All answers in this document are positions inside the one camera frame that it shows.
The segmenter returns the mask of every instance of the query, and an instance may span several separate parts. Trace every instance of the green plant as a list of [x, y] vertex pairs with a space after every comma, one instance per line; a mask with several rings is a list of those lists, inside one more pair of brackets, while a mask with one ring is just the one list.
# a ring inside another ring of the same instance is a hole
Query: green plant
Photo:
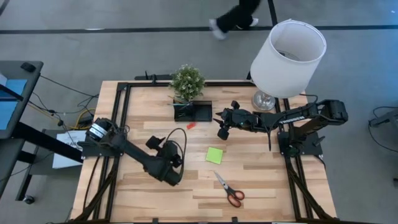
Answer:
[[192, 101], [196, 96], [202, 95], [204, 86], [205, 78], [200, 74], [199, 69], [191, 65], [182, 65], [172, 74], [170, 87], [184, 100]]

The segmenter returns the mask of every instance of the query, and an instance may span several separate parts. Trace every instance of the silver lamp base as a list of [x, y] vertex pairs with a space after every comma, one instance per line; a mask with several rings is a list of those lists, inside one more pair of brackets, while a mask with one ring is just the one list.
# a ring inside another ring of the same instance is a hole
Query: silver lamp base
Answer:
[[251, 103], [256, 110], [271, 110], [275, 106], [275, 98], [259, 90]]

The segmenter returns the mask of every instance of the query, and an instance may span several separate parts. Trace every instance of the black tray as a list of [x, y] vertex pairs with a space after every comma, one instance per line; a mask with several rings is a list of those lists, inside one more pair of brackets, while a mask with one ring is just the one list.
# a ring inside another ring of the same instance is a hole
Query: black tray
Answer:
[[173, 106], [174, 121], [211, 121], [213, 110], [211, 101], [193, 101], [188, 106]]

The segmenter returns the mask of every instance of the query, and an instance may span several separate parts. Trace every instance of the scissor blade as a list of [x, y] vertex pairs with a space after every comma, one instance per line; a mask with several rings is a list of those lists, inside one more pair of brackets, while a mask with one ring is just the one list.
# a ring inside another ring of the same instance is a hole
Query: scissor blade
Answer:
[[226, 182], [221, 178], [221, 176], [216, 171], [214, 171], [214, 174], [216, 174], [218, 181], [223, 185], [223, 187], [227, 189], [228, 185], [226, 185]]

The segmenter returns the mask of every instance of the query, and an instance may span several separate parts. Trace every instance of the person's leg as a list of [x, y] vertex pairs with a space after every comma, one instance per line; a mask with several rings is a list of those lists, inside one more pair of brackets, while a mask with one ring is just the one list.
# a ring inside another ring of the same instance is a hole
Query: person's leg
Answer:
[[254, 26], [258, 23], [258, 19], [253, 21], [251, 14], [257, 9], [261, 0], [239, 0], [239, 5], [233, 7], [229, 12], [217, 19], [210, 19], [210, 28], [214, 36], [223, 40], [226, 33], [239, 26], [240, 29]]
[[236, 26], [240, 29], [247, 29], [253, 26], [253, 23], [258, 23], [258, 19], [253, 21], [251, 16], [259, 7], [261, 0], [239, 0], [239, 6], [242, 9], [241, 15], [238, 18]]

